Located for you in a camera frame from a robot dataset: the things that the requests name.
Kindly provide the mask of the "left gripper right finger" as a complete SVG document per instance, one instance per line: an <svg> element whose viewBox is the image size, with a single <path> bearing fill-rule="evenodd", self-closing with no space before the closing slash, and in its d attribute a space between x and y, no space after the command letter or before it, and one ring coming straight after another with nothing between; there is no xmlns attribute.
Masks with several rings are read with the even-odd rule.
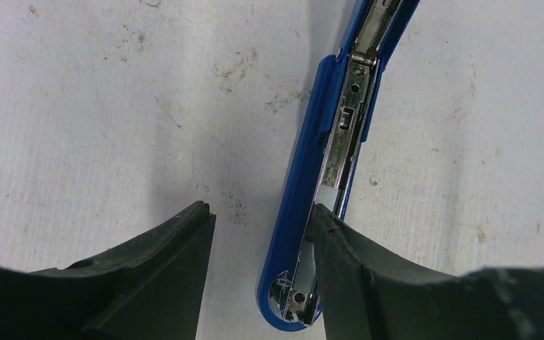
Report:
<svg viewBox="0 0 544 340"><path fill-rule="evenodd" d="M314 258L328 339L544 339L544 268L451 276L312 209Z"/></svg>

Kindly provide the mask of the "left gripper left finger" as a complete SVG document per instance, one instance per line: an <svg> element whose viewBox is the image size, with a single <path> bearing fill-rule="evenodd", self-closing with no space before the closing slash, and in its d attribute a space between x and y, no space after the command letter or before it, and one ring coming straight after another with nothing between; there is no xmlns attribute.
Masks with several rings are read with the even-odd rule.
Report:
<svg viewBox="0 0 544 340"><path fill-rule="evenodd" d="M67 268L0 267L0 339L194 339L215 221L197 201Z"/></svg>

